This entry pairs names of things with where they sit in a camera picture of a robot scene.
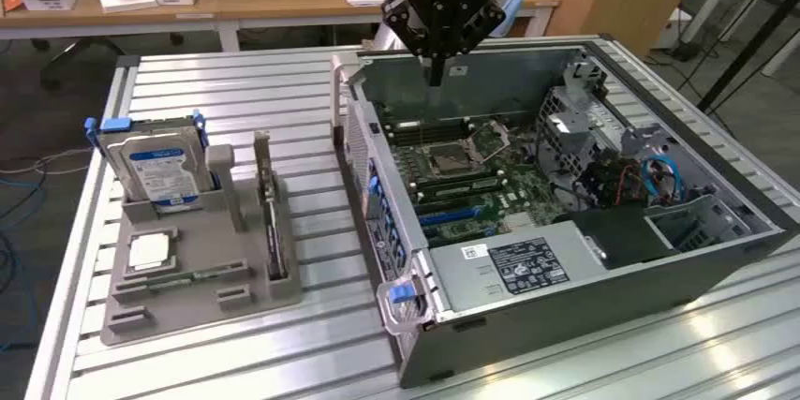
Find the grey power supply unit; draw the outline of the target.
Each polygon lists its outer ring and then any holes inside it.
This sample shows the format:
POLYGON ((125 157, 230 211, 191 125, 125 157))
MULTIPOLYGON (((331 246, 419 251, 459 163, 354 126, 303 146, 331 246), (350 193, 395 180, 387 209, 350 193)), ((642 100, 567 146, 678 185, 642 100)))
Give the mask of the grey power supply unit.
POLYGON ((437 247, 433 272, 450 310, 463 313, 521 302, 609 273, 571 221, 437 247))

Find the long black expansion slot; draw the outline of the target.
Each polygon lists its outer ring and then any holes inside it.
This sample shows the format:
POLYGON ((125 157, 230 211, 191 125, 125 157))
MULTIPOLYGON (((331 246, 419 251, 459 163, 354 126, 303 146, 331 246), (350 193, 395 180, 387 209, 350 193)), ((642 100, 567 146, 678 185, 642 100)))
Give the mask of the long black expansion slot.
POLYGON ((441 212, 446 212, 446 211, 451 211, 451 210, 470 208, 474 206, 474 204, 475 204, 475 201, 471 199, 445 200, 445 201, 418 204, 414 207, 414 211, 417 212, 418 215, 430 215, 430 214, 435 214, 435 213, 441 213, 441 212))

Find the small silver chipset heatsink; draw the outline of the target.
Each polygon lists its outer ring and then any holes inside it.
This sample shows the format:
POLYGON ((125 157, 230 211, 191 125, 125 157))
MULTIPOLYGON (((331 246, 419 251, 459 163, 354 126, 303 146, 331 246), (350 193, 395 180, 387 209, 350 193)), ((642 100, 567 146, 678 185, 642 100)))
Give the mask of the small silver chipset heatsink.
POLYGON ((529 212, 509 214, 503 222, 510 232, 538 226, 529 212))

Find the black Nvidia graphics card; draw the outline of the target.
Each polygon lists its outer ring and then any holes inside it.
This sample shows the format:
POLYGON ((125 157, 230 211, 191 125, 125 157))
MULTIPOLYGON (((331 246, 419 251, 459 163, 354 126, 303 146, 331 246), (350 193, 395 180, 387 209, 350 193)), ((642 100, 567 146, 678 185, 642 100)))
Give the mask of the black Nvidia graphics card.
POLYGON ((267 269, 271 281, 290 276, 287 258, 285 255, 281 214, 281 195, 278 181, 271 167, 271 134, 267 130, 254 132, 254 154, 257 162, 258 198, 263 211, 263 221, 267 233, 267 269))

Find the black office chair base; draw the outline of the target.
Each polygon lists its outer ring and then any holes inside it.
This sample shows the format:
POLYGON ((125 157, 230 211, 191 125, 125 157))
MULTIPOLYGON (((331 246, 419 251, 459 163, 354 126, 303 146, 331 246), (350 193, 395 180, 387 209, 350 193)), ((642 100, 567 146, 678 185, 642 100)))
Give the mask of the black office chair base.
POLYGON ((50 62, 41 69, 39 84, 46 90, 55 91, 61 88, 61 81, 57 77, 58 71, 73 62, 81 52, 90 49, 93 46, 106 48, 113 51, 117 56, 127 54, 109 37, 81 37, 53 57, 50 62))

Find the CPU socket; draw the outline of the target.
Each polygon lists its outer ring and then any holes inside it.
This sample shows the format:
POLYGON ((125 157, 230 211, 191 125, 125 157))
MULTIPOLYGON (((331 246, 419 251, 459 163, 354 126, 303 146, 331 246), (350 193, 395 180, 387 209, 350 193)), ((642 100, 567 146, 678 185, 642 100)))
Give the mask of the CPU socket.
POLYGON ((433 145, 429 148, 433 171, 442 176, 451 176, 473 171, 471 156, 461 142, 433 145))

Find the perforated silver disk bay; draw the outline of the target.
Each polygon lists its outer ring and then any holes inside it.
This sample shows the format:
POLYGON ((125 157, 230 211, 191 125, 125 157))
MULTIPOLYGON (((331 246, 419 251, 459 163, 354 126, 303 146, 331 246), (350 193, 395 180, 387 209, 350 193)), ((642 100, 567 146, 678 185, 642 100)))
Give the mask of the perforated silver disk bay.
POLYGON ((593 93, 566 86, 550 89, 539 110, 543 126, 541 163, 562 175, 578 178, 605 150, 622 152, 622 138, 631 122, 593 93))

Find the silver socket cover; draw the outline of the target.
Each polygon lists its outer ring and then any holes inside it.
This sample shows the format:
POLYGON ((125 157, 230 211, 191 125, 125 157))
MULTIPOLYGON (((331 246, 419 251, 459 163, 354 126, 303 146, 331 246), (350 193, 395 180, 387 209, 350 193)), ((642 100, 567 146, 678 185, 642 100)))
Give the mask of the silver socket cover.
POLYGON ((487 121, 470 139, 474 156, 482 162, 490 161, 511 145, 509 130, 497 120, 487 121))

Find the blue expansion slot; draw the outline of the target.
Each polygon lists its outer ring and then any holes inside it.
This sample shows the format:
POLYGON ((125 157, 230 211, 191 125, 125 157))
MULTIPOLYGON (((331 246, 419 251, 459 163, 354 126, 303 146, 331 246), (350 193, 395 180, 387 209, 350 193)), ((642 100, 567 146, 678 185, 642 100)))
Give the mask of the blue expansion slot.
POLYGON ((439 226, 451 222, 477 218, 485 210, 483 205, 461 208, 451 211, 431 213, 419 217, 422 227, 439 226))

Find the grey parts rack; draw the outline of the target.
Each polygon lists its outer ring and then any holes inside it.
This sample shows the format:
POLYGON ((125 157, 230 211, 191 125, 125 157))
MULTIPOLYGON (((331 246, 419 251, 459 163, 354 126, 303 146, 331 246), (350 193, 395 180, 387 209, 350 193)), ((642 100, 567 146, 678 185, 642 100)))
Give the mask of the grey parts rack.
POLYGON ((207 161, 213 173, 222 178, 222 187, 202 194, 199 209, 162 214, 146 201, 123 203, 101 332, 107 346, 153 339, 166 333, 298 304, 302 300, 289 188, 283 179, 273 169, 279 184, 279 221, 290 276, 271 281, 257 172, 250 179, 234 179, 229 145, 214 145, 207 161), (170 235, 170 257, 162 266, 133 271, 129 268, 131 239, 153 233, 170 235), (115 288, 119 282, 198 271, 237 261, 250 265, 250 277, 157 289, 115 288))

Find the green motherboard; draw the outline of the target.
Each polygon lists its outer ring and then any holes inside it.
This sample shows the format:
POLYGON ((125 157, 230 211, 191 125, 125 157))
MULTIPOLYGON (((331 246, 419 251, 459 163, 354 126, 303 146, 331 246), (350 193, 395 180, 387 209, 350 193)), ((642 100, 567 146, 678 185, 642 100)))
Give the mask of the green motherboard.
POLYGON ((467 150, 473 162, 473 171, 451 176, 438 175, 433 171, 429 148, 433 145, 398 147, 391 143, 391 123, 385 124, 390 150, 403 180, 413 209, 417 191, 410 182, 454 177, 479 172, 494 172, 502 181, 503 190, 490 193, 483 213, 474 219, 451 222, 439 226, 422 227, 430 247, 462 243, 485 236, 509 233, 503 222, 509 214, 529 212, 538 226, 549 225, 567 209, 551 188, 551 179, 534 164, 535 129, 531 123, 521 122, 513 115, 461 117, 446 120, 463 120, 466 137, 459 141, 467 150), (471 135, 490 120, 506 126, 510 146, 487 162, 482 162, 473 153, 471 135))

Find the blue case latch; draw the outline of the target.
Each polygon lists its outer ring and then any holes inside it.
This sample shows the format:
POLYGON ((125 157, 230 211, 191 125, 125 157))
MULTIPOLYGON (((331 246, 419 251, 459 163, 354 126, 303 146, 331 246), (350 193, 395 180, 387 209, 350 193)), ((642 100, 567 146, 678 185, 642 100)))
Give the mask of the blue case latch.
POLYGON ((417 296, 417 288, 413 281, 406 281, 390 287, 389 298, 393 304, 411 302, 417 296))

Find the silver CPU chip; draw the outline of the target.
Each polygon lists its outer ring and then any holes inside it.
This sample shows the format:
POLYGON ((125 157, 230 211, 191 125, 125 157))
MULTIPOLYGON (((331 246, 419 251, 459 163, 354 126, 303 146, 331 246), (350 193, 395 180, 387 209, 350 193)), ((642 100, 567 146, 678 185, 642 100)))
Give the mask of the silver CPU chip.
POLYGON ((129 268, 142 271, 163 265, 171 254, 171 236, 167 233, 138 235, 131 239, 129 268))

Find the black tripod stand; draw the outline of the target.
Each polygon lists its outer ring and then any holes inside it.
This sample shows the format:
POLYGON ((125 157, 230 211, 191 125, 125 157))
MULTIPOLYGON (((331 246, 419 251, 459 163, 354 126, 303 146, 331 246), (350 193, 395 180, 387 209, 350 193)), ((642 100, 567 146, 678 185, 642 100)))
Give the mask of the black tripod stand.
MULTIPOLYGON (((694 43, 694 36, 701 31, 703 24, 706 23, 706 20, 711 16, 711 13, 714 12, 719 1, 721 0, 707 0, 705 2, 703 6, 701 7, 701 10, 694 15, 693 23, 690 25, 690 29, 687 30, 686 37, 679 40, 679 43, 681 43, 679 49, 683 49, 685 47, 690 46, 690 44, 694 43)), ((723 28, 722 34, 719 35, 718 39, 711 44, 709 51, 702 56, 699 63, 697 64, 697 66, 693 70, 693 73, 689 75, 689 77, 686 78, 683 84, 679 86, 679 88, 683 88, 686 85, 690 85, 691 78, 694 77, 694 74, 695 74, 697 70, 699 69, 699 67, 703 66, 706 60, 709 59, 709 55, 711 54, 711 51, 717 48, 719 43, 722 43, 726 39, 730 38, 730 34, 734 31, 735 25, 738 23, 741 23, 741 20, 746 17, 747 13, 751 11, 751 8, 757 2, 758 2, 758 0, 746 0, 745 6, 741 7, 739 12, 734 15, 734 18, 733 18, 730 24, 723 28)), ((729 88, 731 82, 734 81, 735 77, 739 75, 742 69, 750 62, 751 58, 755 56, 758 50, 767 43, 773 33, 775 32, 779 25, 785 22, 785 20, 790 16, 791 11, 795 9, 799 2, 800 2, 800 0, 783 0, 783 2, 781 3, 778 8, 770 15, 769 19, 762 24, 754 38, 750 40, 743 51, 741 51, 741 53, 738 54, 737 58, 734 59, 733 63, 730 64, 729 68, 726 69, 723 75, 721 76, 721 78, 718 79, 714 86, 711 87, 709 92, 705 94, 701 102, 697 105, 697 108, 703 113, 711 114, 715 111, 715 108, 723 105, 725 101, 718 100, 718 97, 723 94, 725 90, 729 88)))

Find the small silver disk bay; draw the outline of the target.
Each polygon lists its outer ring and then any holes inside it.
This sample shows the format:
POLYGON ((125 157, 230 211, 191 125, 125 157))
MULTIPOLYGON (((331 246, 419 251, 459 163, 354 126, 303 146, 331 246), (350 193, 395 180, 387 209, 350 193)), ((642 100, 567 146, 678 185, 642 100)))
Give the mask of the small silver disk bay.
POLYGON ((646 218, 671 248, 682 253, 753 235, 751 226, 714 195, 670 207, 653 206, 646 218))

